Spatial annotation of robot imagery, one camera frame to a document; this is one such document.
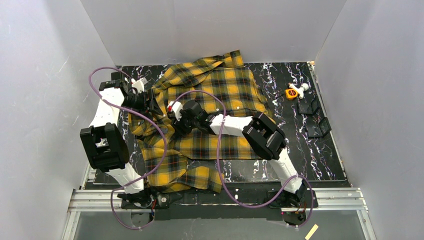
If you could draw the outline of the yellow plaid flannel shirt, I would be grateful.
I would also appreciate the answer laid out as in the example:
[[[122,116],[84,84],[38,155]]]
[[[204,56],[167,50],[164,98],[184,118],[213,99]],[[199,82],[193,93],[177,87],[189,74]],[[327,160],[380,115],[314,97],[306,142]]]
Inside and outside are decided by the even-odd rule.
[[[190,160],[258,158],[243,136],[228,135],[220,129],[223,115],[251,117],[260,112],[273,117],[266,96],[239,50],[172,65],[152,90],[163,112],[172,101],[195,101],[201,110],[184,110],[181,120],[164,115],[152,122],[128,115],[129,129],[141,149],[151,187],[164,193],[190,188],[218,193],[222,183],[217,169],[189,168]],[[218,123],[211,122],[213,117]]]

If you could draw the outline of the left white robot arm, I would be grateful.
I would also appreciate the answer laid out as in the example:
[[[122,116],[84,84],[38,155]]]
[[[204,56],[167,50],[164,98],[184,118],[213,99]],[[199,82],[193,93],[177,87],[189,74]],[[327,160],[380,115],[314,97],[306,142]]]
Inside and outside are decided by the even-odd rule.
[[[98,93],[101,96],[92,122],[80,131],[90,166],[113,177],[126,194],[140,193],[145,184],[130,164],[130,153],[118,128],[120,108],[130,109],[150,120],[164,114],[153,90],[145,89],[144,83],[143,78],[134,80],[122,72],[112,72],[110,80],[100,83]]]

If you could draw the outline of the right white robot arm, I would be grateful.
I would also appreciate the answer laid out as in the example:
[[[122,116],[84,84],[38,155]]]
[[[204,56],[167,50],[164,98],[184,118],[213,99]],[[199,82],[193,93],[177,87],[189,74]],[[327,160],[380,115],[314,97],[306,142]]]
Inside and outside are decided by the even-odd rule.
[[[245,139],[256,155],[270,163],[285,192],[300,195],[306,190],[305,181],[289,157],[284,132],[264,113],[246,117],[207,113],[197,101],[190,100],[185,104],[170,102],[167,115],[182,136],[198,129],[208,135]]]

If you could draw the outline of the orange tape measure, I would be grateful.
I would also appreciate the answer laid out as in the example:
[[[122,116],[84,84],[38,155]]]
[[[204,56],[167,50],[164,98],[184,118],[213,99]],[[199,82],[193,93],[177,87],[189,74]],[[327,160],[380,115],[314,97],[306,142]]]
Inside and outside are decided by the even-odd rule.
[[[298,96],[299,96],[299,93],[293,88],[288,88],[285,90],[285,97],[287,100],[294,100]]]

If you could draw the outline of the black tray upper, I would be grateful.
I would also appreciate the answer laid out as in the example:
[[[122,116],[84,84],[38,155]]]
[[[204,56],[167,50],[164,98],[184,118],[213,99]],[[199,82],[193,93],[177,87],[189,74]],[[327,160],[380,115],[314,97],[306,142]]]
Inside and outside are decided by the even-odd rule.
[[[297,112],[301,115],[315,115],[321,109],[319,98],[314,97],[307,100],[300,100],[297,103]]]

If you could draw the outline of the black tray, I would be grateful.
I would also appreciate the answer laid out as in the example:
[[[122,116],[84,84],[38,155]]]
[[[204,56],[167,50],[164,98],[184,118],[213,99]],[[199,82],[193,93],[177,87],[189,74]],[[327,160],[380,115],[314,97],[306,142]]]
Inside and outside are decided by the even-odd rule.
[[[331,132],[332,128],[327,117],[324,117],[319,123],[310,123],[305,127],[308,139],[323,138]]]
[[[301,115],[315,115],[321,109],[319,98],[314,97],[307,100],[300,100],[297,103],[297,112]]]

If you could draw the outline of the black tray lower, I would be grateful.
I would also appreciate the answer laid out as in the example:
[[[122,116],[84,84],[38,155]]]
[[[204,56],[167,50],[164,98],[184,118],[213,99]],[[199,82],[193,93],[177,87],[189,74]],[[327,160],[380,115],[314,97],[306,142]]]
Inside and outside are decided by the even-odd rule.
[[[331,132],[332,128],[327,117],[324,117],[319,123],[310,123],[305,127],[308,139],[323,138]]]

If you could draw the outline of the tan tape strip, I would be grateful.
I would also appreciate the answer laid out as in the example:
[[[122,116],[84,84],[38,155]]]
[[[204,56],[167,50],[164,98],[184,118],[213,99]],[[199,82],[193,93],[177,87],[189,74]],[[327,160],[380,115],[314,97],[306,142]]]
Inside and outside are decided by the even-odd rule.
[[[314,224],[312,226],[312,228],[310,229],[310,231],[306,234],[306,236],[304,237],[305,240],[310,240],[311,237],[314,235],[314,233],[317,231],[317,229],[319,228],[319,226],[317,224]]]

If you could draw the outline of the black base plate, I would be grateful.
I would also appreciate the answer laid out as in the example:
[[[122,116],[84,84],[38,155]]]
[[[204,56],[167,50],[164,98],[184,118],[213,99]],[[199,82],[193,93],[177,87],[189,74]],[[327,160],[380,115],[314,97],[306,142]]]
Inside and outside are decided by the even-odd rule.
[[[152,212],[152,217],[157,221],[266,219],[300,225],[306,220],[307,211],[319,206],[315,191],[307,187],[301,194],[279,192],[273,183],[249,183],[244,188],[231,184],[228,189],[245,206],[234,202],[225,191],[215,193],[199,189],[164,193],[148,187],[141,193],[119,193],[117,197],[121,200],[122,209],[145,209]]]

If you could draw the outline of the aluminium frame rail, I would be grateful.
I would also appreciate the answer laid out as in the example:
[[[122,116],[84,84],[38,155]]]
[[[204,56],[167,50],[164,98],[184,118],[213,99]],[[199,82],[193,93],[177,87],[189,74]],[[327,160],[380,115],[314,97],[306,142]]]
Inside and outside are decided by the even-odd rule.
[[[234,198],[242,201],[245,206],[234,202],[225,192],[208,193],[201,190],[188,190],[175,193],[155,193],[144,204],[130,203],[119,197],[124,192],[112,192],[108,189],[74,190],[68,206],[68,216],[62,235],[64,240],[75,237],[77,225],[82,212],[130,212],[158,214],[158,221],[176,219],[219,219],[218,208],[227,207],[227,217],[236,218],[266,218],[272,221],[282,219],[286,226],[299,228],[301,225],[294,222],[293,217],[286,214],[300,214],[312,211],[354,211],[359,218],[364,237],[367,240],[376,239],[368,215],[368,206],[360,188],[358,187],[321,187],[307,192],[299,203],[284,203],[265,205],[265,201],[276,193],[272,189],[233,187],[230,192]]]

